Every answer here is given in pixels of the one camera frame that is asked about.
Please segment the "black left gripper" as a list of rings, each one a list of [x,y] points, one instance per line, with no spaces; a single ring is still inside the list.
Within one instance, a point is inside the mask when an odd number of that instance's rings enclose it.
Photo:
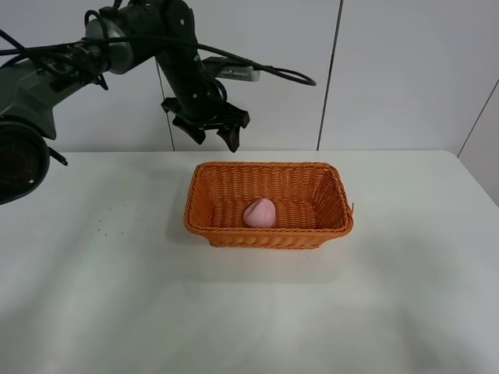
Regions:
[[[199,58],[185,61],[162,58],[161,71],[174,94],[161,104],[165,112],[176,115],[173,125],[200,145],[206,139],[206,133],[200,127],[214,122],[218,125],[217,135],[235,153],[240,145],[240,129],[250,122],[249,113],[227,102],[220,84],[203,61]]]

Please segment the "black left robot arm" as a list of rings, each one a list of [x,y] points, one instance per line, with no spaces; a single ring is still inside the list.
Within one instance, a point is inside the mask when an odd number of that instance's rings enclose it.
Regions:
[[[231,151],[249,114],[227,100],[218,75],[232,58],[202,59],[192,9],[183,1],[115,2],[85,14],[85,35],[73,44],[29,49],[1,67],[1,201],[33,192],[51,160],[65,158],[47,145],[56,137],[54,107],[83,87],[106,87],[104,74],[122,75],[155,59],[173,96],[162,107],[196,143],[214,130]]]

